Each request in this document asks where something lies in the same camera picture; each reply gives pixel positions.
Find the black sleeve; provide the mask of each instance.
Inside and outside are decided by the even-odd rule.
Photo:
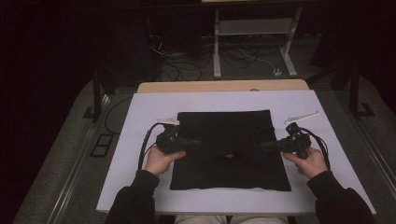
[[[308,181],[318,198],[318,220],[324,223],[375,223],[366,202],[354,189],[344,189],[330,171],[323,172]]]
[[[160,180],[145,170],[136,171],[131,187],[124,187],[108,213],[106,224],[154,222],[155,203],[152,195]]]

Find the white table surface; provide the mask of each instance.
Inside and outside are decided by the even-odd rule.
[[[328,121],[314,91],[227,91],[137,93],[131,102],[120,140],[107,173],[97,210],[108,212],[118,191],[130,186],[137,169],[140,148],[147,130],[155,119],[170,118],[178,112],[256,111],[269,109],[276,138],[288,136],[285,120],[312,114],[319,115],[298,121],[321,137],[329,148],[332,171],[344,188],[353,188],[375,210],[361,182]],[[156,127],[148,146],[163,131]],[[312,147],[318,144],[311,137]],[[284,160],[291,191],[267,189],[189,189],[170,190],[172,169],[160,176],[160,185],[154,193],[157,214],[312,214],[315,213],[315,196],[306,185],[308,179],[297,173],[294,163]]]

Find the black fabric square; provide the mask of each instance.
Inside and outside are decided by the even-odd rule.
[[[202,141],[175,161],[170,189],[275,189],[291,191],[280,153],[259,143],[275,141],[269,110],[182,112],[177,136]]]

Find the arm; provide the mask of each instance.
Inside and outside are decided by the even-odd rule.
[[[148,154],[145,170],[136,171],[130,187],[119,191],[108,213],[106,224],[153,223],[155,202],[152,195],[160,183],[158,176],[169,169],[169,164],[186,155],[186,152],[163,154],[152,147]]]
[[[353,189],[344,189],[328,171],[321,153],[307,150],[308,158],[301,160],[291,153],[283,157],[293,161],[298,172],[310,178],[307,185],[318,198],[317,216],[320,223],[375,223],[373,214],[361,196]]]

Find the person's left hand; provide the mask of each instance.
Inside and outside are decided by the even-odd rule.
[[[148,153],[148,161],[146,162],[145,170],[159,176],[165,171],[169,170],[169,164],[172,161],[183,158],[186,155],[185,151],[179,151],[172,154],[162,153],[156,146],[152,147]]]

